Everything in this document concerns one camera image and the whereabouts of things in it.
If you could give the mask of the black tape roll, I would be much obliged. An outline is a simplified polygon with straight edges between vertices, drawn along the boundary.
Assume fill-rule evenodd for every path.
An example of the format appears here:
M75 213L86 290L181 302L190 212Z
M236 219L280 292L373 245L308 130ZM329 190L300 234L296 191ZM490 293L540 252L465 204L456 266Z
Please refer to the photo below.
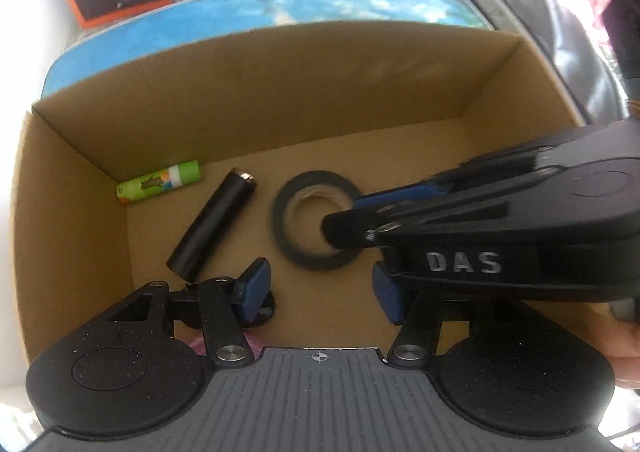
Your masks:
M285 183L272 203L271 230L279 250L296 266L330 271L347 266L360 250L336 250L322 235L325 214L354 206L360 190L328 170L302 172Z

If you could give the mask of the black lighter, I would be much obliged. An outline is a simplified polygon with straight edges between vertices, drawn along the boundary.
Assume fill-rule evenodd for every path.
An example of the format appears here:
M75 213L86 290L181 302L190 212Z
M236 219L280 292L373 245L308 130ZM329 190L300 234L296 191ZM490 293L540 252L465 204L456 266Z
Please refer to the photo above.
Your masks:
M186 282L194 283L256 188L255 178L249 172L232 169L178 242L166 261L167 268Z
M260 305L253 320L248 320L241 313L241 303L231 290L224 290L224 297L228 300L235 319L242 328L258 328L266 324L276 311L276 301L273 294L268 292L266 298ZM195 288L185 290L175 290L168 296L166 316L173 321L180 321L188 328L200 330L202 328L202 317L200 305L198 304L198 293Z

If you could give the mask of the purple plastic bowl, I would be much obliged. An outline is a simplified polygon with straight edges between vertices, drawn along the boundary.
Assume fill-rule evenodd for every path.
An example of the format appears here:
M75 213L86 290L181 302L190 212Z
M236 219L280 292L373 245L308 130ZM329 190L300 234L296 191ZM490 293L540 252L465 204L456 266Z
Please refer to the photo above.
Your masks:
M221 362L236 363L248 358L257 358L265 348L264 342L253 334L243 333L244 344L227 344L216 349L216 358ZM200 356L207 356L208 349L203 336L198 336L190 342L189 347Z

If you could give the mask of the green lip balm tube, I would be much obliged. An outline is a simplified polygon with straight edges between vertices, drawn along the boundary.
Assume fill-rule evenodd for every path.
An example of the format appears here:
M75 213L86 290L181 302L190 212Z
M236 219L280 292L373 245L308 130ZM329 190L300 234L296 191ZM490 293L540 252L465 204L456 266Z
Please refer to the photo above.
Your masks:
M191 160L119 183L116 186L116 198L120 204L128 205L154 198L200 180L200 164L197 160Z

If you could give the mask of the brown cardboard box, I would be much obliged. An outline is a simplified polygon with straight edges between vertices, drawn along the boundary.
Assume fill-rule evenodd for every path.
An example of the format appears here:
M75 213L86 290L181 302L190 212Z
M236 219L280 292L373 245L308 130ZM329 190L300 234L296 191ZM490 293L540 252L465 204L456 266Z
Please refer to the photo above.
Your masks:
M12 194L16 311L26 356L137 287L180 281L166 261L233 168L257 192L204 276L266 257L278 347L378 347L396 336L371 288L378 256L314 273L269 232L270 205L311 169L364 192L578 126L559 77L518 36L410 22L290 25L157 53L41 100L25 120ZM124 181L197 160L201 180L128 205Z

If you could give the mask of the beach print table mat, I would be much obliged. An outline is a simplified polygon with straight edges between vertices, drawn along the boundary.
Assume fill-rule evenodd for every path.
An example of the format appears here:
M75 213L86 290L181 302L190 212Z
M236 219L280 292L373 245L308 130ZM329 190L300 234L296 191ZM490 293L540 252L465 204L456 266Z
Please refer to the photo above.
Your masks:
M400 21L480 28L472 0L183 0L100 30L51 65L41 94L152 54L261 28L336 21Z

